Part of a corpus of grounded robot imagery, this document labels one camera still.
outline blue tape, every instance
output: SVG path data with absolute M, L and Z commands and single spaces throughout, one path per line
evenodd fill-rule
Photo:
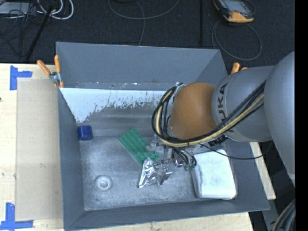
M 33 227 L 33 220 L 15 221 L 15 205 L 6 203 L 5 207 L 5 221 L 1 221 L 0 230 L 15 231 L 15 229 L 27 229 Z
M 17 78 L 31 78 L 32 72 L 31 71 L 21 71 L 18 72 L 18 68 L 11 65 L 11 78 L 10 78 L 10 90 L 17 89 Z

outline blue object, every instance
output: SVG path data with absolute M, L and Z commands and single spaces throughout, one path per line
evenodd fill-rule
M 80 126 L 78 127 L 77 131 L 78 131 L 78 138 L 81 141 L 88 141 L 93 139 L 91 126 Z
M 5 221 L 1 221 L 0 230 L 15 231 L 15 229 L 32 228 L 33 220 L 15 222 L 15 205 L 6 203 L 5 207 Z
M 21 71 L 18 72 L 18 68 L 11 65 L 11 78 L 10 78 L 10 90 L 17 89 L 17 78 L 31 78 L 32 72 L 31 71 Z

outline white sponge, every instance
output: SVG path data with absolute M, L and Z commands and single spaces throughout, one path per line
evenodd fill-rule
M 226 155 L 222 149 L 217 152 Z M 198 198 L 230 200 L 237 195 L 237 186 L 228 157 L 216 152 L 195 154 L 197 166 L 192 179 Z

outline yellow cable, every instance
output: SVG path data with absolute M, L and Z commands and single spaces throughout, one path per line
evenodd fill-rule
M 257 105 L 259 104 L 262 100 L 263 100 L 264 94 L 262 94 L 253 104 L 251 104 L 243 113 L 241 113 L 238 117 L 236 117 L 233 121 L 231 121 L 230 123 L 228 123 L 226 126 L 224 126 L 223 128 L 221 128 L 220 130 L 218 130 L 217 132 L 213 133 L 212 135 L 209 135 L 203 139 L 197 140 L 197 141 L 192 141 L 192 142 L 183 142 L 183 143 L 172 143 L 172 142 L 168 142 L 162 138 L 160 138 L 160 140 L 162 141 L 162 143 L 164 143 L 165 145 L 171 146 L 171 147 L 184 147 L 184 146 L 189 146 L 189 145 L 196 145 L 199 143 L 203 143 L 206 141 L 209 141 L 213 138 L 215 138 L 218 135 L 221 135 L 222 133 L 224 133 L 225 131 L 227 131 L 229 128 L 231 128 L 232 126 L 234 126 L 237 122 L 239 122 L 240 120 L 242 120 L 247 114 L 249 114 L 249 112 Z M 161 135 L 160 130 L 159 130 L 159 118 L 161 115 L 161 111 L 162 111 L 162 107 L 159 107 L 158 111 L 157 111 L 157 116 L 156 116 L 156 131 L 158 134 Z

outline gray bin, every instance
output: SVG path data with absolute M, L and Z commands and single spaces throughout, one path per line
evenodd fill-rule
M 65 230 L 270 208 L 254 160 L 231 160 L 235 199 L 198 199 L 183 168 L 172 169 L 163 185 L 138 188 L 141 167 L 118 140 L 135 128 L 150 142 L 155 106 L 176 82 L 217 85 L 226 77 L 219 50 L 57 42 L 56 53 L 68 91 L 58 91 Z M 130 105 L 123 95 L 132 98 Z M 92 127 L 92 140 L 78 139 L 82 125 Z M 247 142 L 226 141 L 223 147 L 231 156 L 253 157 Z M 105 192 L 95 188 L 102 175 L 113 183 Z

